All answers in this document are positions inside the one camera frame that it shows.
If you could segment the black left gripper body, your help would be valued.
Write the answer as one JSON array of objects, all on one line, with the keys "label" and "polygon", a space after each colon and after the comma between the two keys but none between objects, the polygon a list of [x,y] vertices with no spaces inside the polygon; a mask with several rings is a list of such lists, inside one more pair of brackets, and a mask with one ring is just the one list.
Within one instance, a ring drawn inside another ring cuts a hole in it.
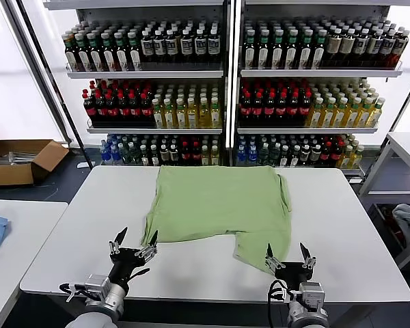
[{"label": "black left gripper body", "polygon": [[110,259],[113,267],[109,273],[109,281],[112,284],[127,284],[133,278],[144,275],[148,272],[144,268],[133,274],[136,268],[146,265],[148,248],[133,249],[127,247],[111,246]]}]

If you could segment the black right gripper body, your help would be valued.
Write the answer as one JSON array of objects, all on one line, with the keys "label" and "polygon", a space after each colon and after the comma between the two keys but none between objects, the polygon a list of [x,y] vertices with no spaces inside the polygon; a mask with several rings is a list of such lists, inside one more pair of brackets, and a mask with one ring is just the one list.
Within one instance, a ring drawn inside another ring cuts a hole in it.
[{"label": "black right gripper body", "polygon": [[275,269],[275,277],[285,281],[288,286],[298,286],[311,280],[313,268],[312,264],[304,262],[282,262]]}]

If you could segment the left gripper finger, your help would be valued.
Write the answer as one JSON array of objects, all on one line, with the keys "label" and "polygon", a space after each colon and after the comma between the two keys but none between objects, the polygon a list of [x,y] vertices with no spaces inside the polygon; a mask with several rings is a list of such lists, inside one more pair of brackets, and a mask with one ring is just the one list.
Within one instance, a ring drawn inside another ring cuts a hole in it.
[{"label": "left gripper finger", "polygon": [[122,231],[120,231],[117,236],[114,238],[113,241],[109,241],[109,248],[110,254],[115,255],[120,253],[120,246],[126,236],[128,228],[125,227]]},{"label": "left gripper finger", "polygon": [[158,231],[156,230],[150,239],[150,242],[138,252],[135,253],[135,256],[142,260],[143,262],[149,262],[157,253],[157,237]]}]

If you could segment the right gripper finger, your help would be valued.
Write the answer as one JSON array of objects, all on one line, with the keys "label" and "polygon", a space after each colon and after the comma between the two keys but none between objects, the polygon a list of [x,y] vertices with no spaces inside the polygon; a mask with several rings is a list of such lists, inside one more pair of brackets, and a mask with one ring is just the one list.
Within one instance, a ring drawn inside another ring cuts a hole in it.
[{"label": "right gripper finger", "polygon": [[284,268],[284,264],[281,263],[274,255],[270,244],[267,245],[265,263],[271,271],[278,271]]},{"label": "right gripper finger", "polygon": [[300,248],[301,248],[301,253],[304,259],[304,263],[302,264],[302,267],[304,269],[313,269],[316,264],[316,257],[311,256],[309,249],[303,243],[300,243]]}]

